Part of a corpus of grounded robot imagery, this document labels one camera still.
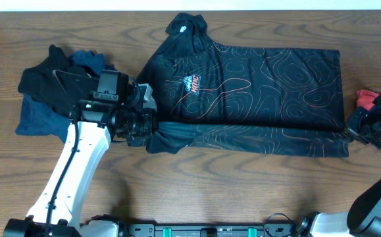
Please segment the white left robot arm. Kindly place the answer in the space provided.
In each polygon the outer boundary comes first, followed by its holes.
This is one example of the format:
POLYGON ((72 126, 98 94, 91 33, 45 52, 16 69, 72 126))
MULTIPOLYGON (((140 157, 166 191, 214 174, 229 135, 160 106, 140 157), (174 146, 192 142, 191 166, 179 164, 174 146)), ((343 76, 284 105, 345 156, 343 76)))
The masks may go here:
POLYGON ((131 105, 119 101, 81 100, 55 169, 24 219, 9 219, 4 236, 127 236, 128 228, 108 215, 80 223, 95 170, 113 136, 150 135, 154 99, 131 105))

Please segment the black shirt orange contour lines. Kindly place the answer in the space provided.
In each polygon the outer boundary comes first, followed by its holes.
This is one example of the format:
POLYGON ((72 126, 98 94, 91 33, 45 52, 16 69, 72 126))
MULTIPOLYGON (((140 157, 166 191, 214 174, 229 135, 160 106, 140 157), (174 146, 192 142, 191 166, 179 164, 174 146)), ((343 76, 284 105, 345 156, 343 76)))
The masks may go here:
POLYGON ((201 15, 177 14, 138 74, 157 104, 148 152, 349 155, 339 51, 223 45, 207 30, 201 15))

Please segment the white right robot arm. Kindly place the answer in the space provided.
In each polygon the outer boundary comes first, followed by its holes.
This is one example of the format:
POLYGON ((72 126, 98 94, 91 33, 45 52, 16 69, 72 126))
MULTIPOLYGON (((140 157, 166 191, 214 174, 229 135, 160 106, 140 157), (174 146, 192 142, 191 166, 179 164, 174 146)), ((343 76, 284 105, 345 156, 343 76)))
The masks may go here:
MULTIPOLYGON (((356 111, 347 131, 362 144, 381 149, 381 92, 369 111, 356 111)), ((348 212, 314 212, 295 225, 292 236, 381 236, 381 179, 361 194, 348 212)))

